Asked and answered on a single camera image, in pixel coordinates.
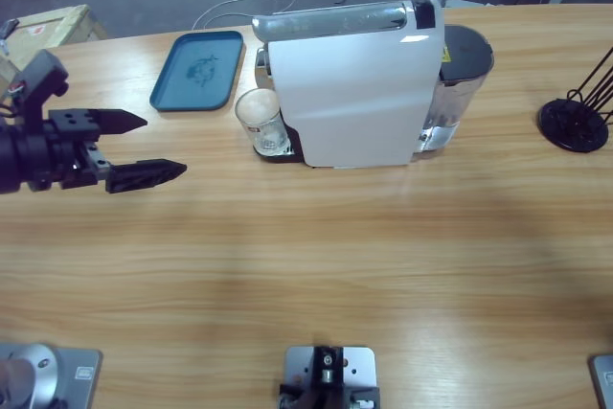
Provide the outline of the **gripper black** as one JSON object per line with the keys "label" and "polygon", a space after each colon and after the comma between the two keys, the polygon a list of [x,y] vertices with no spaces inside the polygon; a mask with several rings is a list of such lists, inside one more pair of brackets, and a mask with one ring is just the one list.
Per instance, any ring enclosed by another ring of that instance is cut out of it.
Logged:
{"label": "gripper black", "polygon": [[149,189],[176,179],[187,170],[168,159],[114,165],[97,147],[102,135],[124,134],[148,121],[123,109],[52,110],[39,132],[23,120],[1,116],[1,193],[16,193],[23,184],[44,192],[96,185],[105,180],[108,193]]}

